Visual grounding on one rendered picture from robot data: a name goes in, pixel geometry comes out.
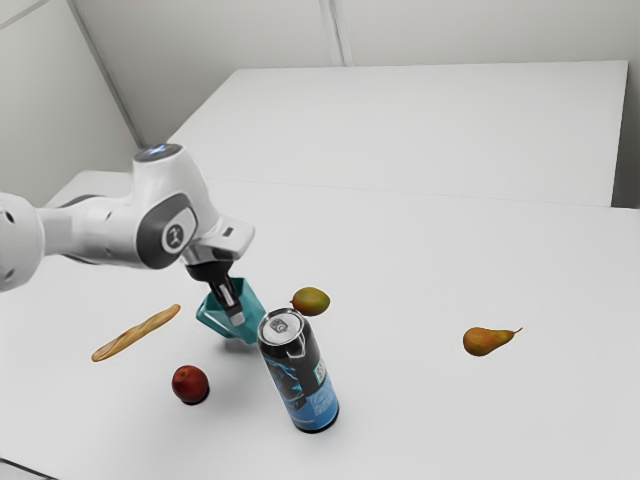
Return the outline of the green and red mango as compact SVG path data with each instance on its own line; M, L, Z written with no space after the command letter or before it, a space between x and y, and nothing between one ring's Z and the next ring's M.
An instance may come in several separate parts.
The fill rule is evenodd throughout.
M318 288L303 287L294 293L290 303L302 315L317 316L329 308L331 300Z

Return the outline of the teal faceted mug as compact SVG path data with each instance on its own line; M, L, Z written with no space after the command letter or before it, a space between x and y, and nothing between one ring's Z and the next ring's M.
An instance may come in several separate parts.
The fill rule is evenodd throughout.
M225 339L241 340L247 345L257 342L258 325L265 309L245 278L230 278L239 307L225 310L214 292L209 293L196 311L196 319Z

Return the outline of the yellow-brown pear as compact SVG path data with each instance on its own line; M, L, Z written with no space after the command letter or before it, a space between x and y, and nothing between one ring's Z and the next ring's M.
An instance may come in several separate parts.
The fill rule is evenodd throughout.
M483 357L509 343L520 331L521 328L512 331L473 327L463 335L463 348L472 356Z

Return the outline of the baguette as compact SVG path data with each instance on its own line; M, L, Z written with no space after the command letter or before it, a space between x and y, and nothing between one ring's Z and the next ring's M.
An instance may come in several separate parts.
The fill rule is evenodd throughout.
M155 313L143 322L129 328L118 337L98 348L91 355L91 360L94 363L98 363L115 356L141 340L146 335L168 323L181 311L181 309L182 307L179 304L173 304L170 307Z

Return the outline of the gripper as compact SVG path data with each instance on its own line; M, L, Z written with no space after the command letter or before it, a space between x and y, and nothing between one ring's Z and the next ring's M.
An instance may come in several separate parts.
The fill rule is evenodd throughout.
M187 265L186 270L194 280L209 286L213 296L214 311L223 312L231 325L242 325L244 314L240 296L229 277L232 265L232 261L218 260Z

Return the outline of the black and blue drink can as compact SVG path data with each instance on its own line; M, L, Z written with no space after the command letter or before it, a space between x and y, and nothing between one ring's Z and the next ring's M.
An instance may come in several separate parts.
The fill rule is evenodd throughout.
M305 433L330 428L339 401L308 320L291 308L268 313L258 346L293 425Z

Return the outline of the red apple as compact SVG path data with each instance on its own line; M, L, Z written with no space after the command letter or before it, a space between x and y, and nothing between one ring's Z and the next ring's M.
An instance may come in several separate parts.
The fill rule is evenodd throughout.
M209 395L209 381L206 374L196 366L178 367L171 379L174 395L184 404L197 405Z

